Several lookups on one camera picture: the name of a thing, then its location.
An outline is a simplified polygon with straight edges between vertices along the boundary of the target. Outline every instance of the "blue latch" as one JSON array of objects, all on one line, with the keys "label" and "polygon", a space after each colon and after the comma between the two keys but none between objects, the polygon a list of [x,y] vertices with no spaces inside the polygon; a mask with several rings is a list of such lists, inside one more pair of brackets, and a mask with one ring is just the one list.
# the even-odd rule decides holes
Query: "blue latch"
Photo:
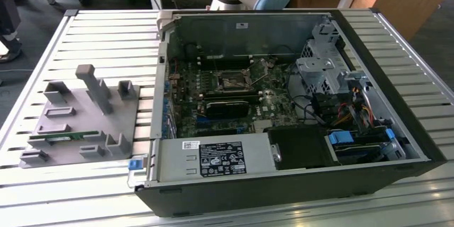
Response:
[{"label": "blue latch", "polygon": [[386,135],[389,135],[391,140],[396,138],[395,131],[392,129],[386,129]]},{"label": "blue latch", "polygon": [[332,142],[332,145],[354,142],[354,138],[353,135],[350,134],[350,131],[334,131],[328,137]]},{"label": "blue latch", "polygon": [[129,170],[141,170],[143,169],[143,160],[133,159],[130,160]]}]

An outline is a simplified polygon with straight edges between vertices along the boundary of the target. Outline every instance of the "power supply label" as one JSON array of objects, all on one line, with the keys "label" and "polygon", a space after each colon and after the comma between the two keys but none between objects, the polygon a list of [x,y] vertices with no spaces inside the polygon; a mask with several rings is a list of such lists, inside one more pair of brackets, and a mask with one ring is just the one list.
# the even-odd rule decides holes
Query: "power supply label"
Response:
[{"label": "power supply label", "polygon": [[242,142],[201,145],[200,155],[205,178],[248,173]]}]

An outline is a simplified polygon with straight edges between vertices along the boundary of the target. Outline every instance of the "floor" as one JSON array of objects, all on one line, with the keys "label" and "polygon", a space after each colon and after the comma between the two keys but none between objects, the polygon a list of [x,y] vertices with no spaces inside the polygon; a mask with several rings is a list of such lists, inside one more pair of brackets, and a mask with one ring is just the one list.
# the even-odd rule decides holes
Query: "floor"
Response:
[{"label": "floor", "polygon": [[[17,0],[22,24],[18,29],[23,43],[23,54],[10,63],[0,64],[2,70],[35,68],[45,52],[54,31],[67,9],[146,9],[150,0],[90,0],[97,5],[82,7],[79,0],[57,0],[51,6],[47,0]],[[205,8],[210,0],[180,0],[185,7]],[[165,8],[172,8],[164,0]],[[419,34],[412,39],[412,46],[435,68],[448,85],[454,88],[454,0],[445,0],[441,8],[429,18]],[[0,126],[27,83],[31,71],[0,72]]]}]

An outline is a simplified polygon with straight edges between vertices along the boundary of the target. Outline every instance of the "green circuit board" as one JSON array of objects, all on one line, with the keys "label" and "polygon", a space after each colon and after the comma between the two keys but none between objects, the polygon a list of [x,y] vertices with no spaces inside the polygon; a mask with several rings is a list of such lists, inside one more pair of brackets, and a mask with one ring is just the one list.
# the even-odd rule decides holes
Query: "green circuit board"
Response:
[{"label": "green circuit board", "polygon": [[210,120],[201,114],[201,93],[217,90],[217,80],[213,79],[216,71],[202,71],[196,63],[182,63],[178,67],[174,102],[177,114],[177,137],[190,138],[198,136],[217,136],[224,134],[257,133],[254,122],[269,120],[273,126],[293,125],[298,123],[298,116],[292,106],[286,89],[289,64],[274,65],[265,68],[268,59],[254,58],[254,65],[248,70],[249,84],[236,79],[229,87],[237,90],[254,89],[261,91],[261,101],[250,104],[248,115],[242,118]]}]

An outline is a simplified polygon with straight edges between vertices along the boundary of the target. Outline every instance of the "white table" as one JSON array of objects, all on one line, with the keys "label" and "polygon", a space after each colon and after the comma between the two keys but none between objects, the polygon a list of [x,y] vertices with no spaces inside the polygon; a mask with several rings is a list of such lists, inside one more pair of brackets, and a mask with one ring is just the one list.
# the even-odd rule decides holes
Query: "white table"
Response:
[{"label": "white table", "polygon": [[373,195],[182,218],[157,217],[134,195],[127,160],[18,168],[47,100],[41,92],[50,80],[82,88],[79,64],[93,64],[107,85],[127,78],[142,86],[134,154],[149,151],[158,13],[81,11],[63,18],[0,130],[0,226],[447,226],[454,220],[453,92],[381,14],[342,12],[445,153],[445,165]]}]

